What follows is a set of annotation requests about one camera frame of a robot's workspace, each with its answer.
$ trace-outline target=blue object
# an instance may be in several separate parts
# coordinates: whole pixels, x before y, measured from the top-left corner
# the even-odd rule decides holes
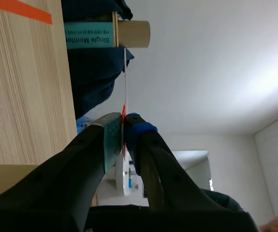
[[[86,17],[118,12],[123,19],[132,13],[124,0],[61,0],[64,22],[82,21]],[[75,118],[107,100],[115,79],[124,70],[124,48],[68,49]],[[133,55],[127,50],[127,64]]]
[[[153,126],[149,122],[143,122],[143,123],[137,123],[133,124],[132,127],[127,128],[125,127],[125,133],[124,133],[124,141],[126,143],[126,146],[129,150],[129,152],[132,152],[135,150],[136,142],[141,133],[144,133],[146,131],[158,131],[157,127]]]
[[[86,116],[80,117],[77,121],[76,121],[76,131],[77,134],[81,133],[87,126],[88,123],[91,122],[92,120]]]

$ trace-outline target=wooden shelf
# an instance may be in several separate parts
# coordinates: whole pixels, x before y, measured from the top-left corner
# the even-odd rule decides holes
[[[22,2],[53,24],[0,10],[0,174],[12,181],[76,136],[60,0]]]

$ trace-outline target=cardboard tube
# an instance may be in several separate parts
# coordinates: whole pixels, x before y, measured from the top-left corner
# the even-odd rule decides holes
[[[148,47],[150,26],[148,21],[118,21],[119,46]]]

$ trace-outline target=dark fabric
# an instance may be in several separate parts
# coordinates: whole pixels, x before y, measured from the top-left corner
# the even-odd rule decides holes
[[[133,55],[127,51],[127,61],[130,59]],[[124,68],[124,48],[70,49],[68,61],[78,119],[111,96],[115,79]]]
[[[205,195],[207,195],[209,198],[211,198],[213,201],[215,201],[222,207],[239,212],[243,211],[240,204],[228,195],[206,189],[201,189],[201,192],[203,192]]]
[[[118,12],[123,19],[132,13],[124,0],[61,0],[64,22]],[[68,61],[75,118],[107,100],[115,79],[124,70],[124,48],[69,49]],[[127,50],[127,64],[133,55]]]
[[[118,12],[123,19],[133,15],[124,0],[61,0],[64,22],[84,19],[111,12]]]

